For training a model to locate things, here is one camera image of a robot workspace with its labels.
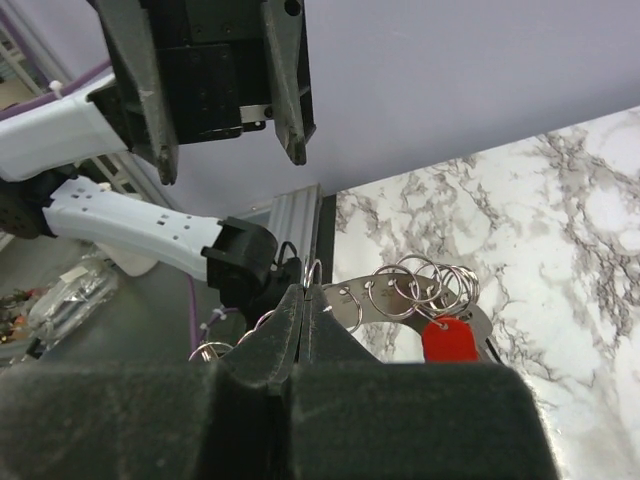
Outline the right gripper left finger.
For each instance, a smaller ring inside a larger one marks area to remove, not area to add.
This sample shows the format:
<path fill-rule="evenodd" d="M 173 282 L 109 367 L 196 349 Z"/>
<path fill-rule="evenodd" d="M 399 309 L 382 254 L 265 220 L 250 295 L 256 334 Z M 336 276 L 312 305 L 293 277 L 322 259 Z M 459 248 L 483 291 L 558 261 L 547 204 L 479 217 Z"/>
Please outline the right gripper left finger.
<path fill-rule="evenodd" d="M 304 293 L 221 359 L 31 362 L 1 376 L 5 479 L 287 479 Z"/>

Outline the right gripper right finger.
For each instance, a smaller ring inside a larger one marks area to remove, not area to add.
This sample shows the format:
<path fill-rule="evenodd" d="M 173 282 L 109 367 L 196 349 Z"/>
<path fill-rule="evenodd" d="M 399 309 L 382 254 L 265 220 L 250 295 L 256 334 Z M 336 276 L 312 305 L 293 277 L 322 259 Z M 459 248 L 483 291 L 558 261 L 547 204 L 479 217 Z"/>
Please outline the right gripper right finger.
<path fill-rule="evenodd" d="M 533 396 L 494 363 L 385 364 L 331 324 L 318 288 L 290 286 L 278 311 L 298 334 L 283 389 L 289 479 L 555 479 Z"/>

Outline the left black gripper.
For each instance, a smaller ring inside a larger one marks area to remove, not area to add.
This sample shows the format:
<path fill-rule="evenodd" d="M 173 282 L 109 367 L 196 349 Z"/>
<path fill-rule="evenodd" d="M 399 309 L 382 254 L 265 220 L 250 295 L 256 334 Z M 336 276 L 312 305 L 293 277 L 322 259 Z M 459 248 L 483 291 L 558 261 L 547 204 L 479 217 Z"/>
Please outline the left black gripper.
<path fill-rule="evenodd" d="M 263 130 L 270 104 L 287 156 L 296 166 L 307 162 L 316 125 L 302 1 L 96 1 L 94 8 L 115 75 L 96 103 L 162 184 L 176 182 L 178 145 Z"/>

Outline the red key tag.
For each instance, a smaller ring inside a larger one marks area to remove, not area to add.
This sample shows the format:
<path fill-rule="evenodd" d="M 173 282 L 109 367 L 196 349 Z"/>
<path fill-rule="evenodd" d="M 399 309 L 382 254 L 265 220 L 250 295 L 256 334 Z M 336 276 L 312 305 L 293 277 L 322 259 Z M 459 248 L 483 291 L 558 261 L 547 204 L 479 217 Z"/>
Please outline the red key tag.
<path fill-rule="evenodd" d="M 471 327 L 462 320 L 442 316 L 429 322 L 421 333 L 426 363 L 471 363 L 479 361 Z"/>

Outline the round metal keyring disc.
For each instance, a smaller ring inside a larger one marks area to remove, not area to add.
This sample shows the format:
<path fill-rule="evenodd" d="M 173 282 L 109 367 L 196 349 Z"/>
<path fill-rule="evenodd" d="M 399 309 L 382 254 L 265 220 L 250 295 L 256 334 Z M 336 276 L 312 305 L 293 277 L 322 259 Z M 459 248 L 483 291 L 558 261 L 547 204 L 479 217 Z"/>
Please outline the round metal keyring disc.
<path fill-rule="evenodd" d="M 279 305 L 258 308 L 235 344 L 204 339 L 191 360 L 272 372 L 296 362 L 423 363 L 423 329 L 451 316 L 471 327 L 478 362 L 493 361 L 492 325 L 477 304 L 479 280 L 471 269 L 410 254 L 329 284 L 321 267 L 319 260 L 307 263 L 299 288 Z"/>

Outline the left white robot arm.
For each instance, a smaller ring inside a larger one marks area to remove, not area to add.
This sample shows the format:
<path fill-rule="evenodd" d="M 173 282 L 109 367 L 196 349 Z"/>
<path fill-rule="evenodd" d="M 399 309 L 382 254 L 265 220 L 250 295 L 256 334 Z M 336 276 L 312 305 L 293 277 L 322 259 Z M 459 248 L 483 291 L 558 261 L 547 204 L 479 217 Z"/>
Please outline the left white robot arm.
<path fill-rule="evenodd" d="M 300 1 L 97 1 L 111 73 L 1 115 L 1 226 L 152 258 L 243 311 L 274 309 L 308 279 L 267 229 L 180 214 L 104 191 L 75 163 L 130 152 L 176 181 L 182 145 L 272 122 L 291 162 L 315 131 Z"/>

